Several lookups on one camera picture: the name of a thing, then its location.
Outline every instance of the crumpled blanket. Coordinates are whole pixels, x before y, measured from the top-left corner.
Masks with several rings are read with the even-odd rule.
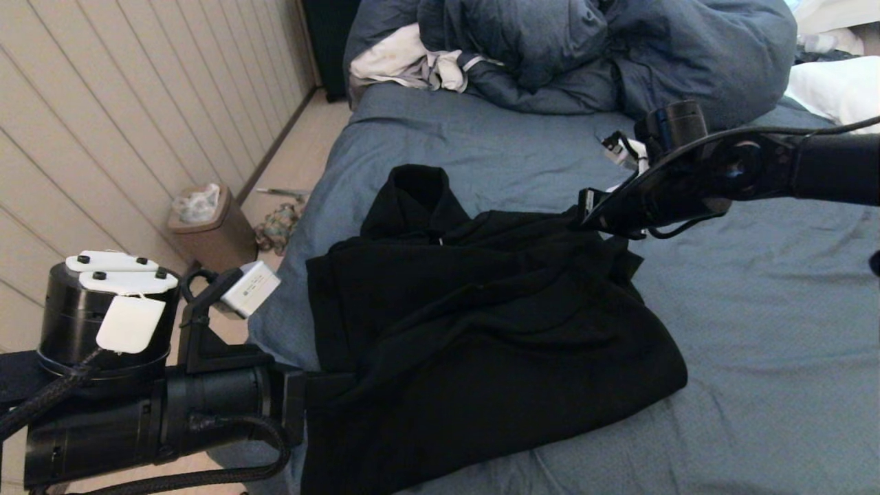
[[[466,91],[498,106],[642,118],[694,99],[711,129],[772,109],[796,48],[782,0],[364,0],[346,70],[413,22],[427,50],[462,50]],[[471,63],[478,56],[499,63]],[[357,100],[361,82],[349,82]]]

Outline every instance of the baseboard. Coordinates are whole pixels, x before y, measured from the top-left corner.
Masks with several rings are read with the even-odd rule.
[[[287,135],[290,133],[290,130],[293,129],[294,124],[299,120],[299,116],[303,114],[305,108],[308,107],[309,103],[312,101],[312,98],[315,97],[315,92],[318,90],[317,86],[314,86],[309,94],[303,98],[303,101],[300,102],[299,107],[297,107],[297,111],[293,113],[290,117],[290,120],[287,121],[287,124],[284,125],[284,129],[281,129],[281,133],[278,137],[275,138],[275,141],[269,146],[268,151],[266,151],[266,156],[260,160],[257,168],[254,169],[253,174],[247,179],[244,187],[238,192],[238,196],[235,198],[235,201],[238,202],[238,205],[242,205],[245,203],[247,196],[251,194],[254,186],[257,185],[257,181],[260,179],[260,176],[263,175],[263,172],[266,171],[266,167],[269,165],[269,162],[272,161],[272,158],[278,152],[278,148],[281,147],[281,143],[284,142],[284,139],[287,138]]]

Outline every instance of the brown trash can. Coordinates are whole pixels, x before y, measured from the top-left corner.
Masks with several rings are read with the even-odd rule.
[[[189,196],[199,190],[202,188],[186,188],[180,195]],[[217,209],[210,220],[185,224],[177,211],[172,211],[168,228],[180,245],[208,270],[219,273],[257,258],[253,228],[224,185],[220,185]]]

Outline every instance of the white paneled wall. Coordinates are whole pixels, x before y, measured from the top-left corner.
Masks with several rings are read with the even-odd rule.
[[[297,0],[0,2],[0,351],[48,269],[120,249],[183,270],[172,197],[238,192],[314,86]]]

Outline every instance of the bed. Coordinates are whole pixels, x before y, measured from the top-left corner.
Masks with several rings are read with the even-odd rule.
[[[825,127],[782,99],[752,124]],[[559,212],[587,186],[619,183],[599,138],[620,113],[534,115],[456,92],[371,85],[334,145],[282,262],[282,286],[249,322],[250,340],[319,370],[305,261],[358,234],[392,168],[440,166],[468,214]],[[672,240],[632,242],[634,284],[688,366],[688,385],[632,417],[483,462],[403,493],[877,493],[877,280],[868,207],[776,199]],[[299,493],[304,447],[282,475],[249,484]],[[251,443],[225,466],[274,458]]]

